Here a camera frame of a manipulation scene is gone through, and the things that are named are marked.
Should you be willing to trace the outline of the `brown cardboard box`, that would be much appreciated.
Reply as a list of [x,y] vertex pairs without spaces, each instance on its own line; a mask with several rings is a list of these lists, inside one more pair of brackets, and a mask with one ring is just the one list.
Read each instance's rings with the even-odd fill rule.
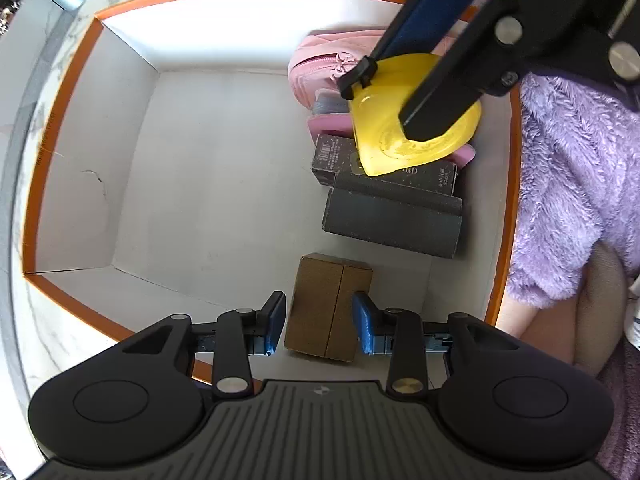
[[314,358],[352,361],[357,347],[352,296],[367,292],[372,278],[372,269],[362,262],[303,256],[288,311],[285,348]]

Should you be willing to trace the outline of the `dark grey flat box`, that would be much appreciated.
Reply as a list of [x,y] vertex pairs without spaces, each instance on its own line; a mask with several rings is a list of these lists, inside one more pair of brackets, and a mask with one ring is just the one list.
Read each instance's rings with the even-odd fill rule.
[[322,229],[439,258],[454,258],[462,229],[463,200],[398,183],[338,174],[330,189]]

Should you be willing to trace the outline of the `purple fuzzy sleeve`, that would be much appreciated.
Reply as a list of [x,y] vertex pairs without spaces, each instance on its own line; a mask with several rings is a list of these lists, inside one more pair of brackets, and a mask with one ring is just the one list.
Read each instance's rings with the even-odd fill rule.
[[597,457],[639,474],[639,117],[560,77],[521,83],[518,221],[497,325],[597,378],[614,422]]

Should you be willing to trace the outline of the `pink pouch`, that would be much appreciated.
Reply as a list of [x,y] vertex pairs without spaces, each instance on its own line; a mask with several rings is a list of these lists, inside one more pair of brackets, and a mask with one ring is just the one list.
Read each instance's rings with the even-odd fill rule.
[[294,98],[310,110],[317,94],[337,92],[337,81],[369,55],[384,34],[380,28],[316,32],[303,39],[288,63]]

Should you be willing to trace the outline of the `dark printed box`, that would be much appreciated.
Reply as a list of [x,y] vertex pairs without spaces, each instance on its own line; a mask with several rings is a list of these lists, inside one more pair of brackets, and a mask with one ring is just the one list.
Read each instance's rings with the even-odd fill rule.
[[332,185],[339,174],[352,174],[364,180],[398,184],[444,195],[454,194],[458,175],[458,167],[454,162],[438,160],[378,177],[368,177],[360,164],[355,141],[329,133],[318,136],[311,171],[321,185]]

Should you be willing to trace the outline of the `orange storage box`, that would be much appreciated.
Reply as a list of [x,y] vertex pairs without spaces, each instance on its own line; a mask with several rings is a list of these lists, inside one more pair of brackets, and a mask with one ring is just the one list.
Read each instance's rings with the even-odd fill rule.
[[487,98],[457,255],[322,228],[307,111],[288,85],[315,30],[382,27],[405,0],[88,0],[44,86],[14,216],[29,385],[173,313],[213,321],[292,292],[309,254],[367,263],[371,294],[495,322],[518,195],[518,100]]

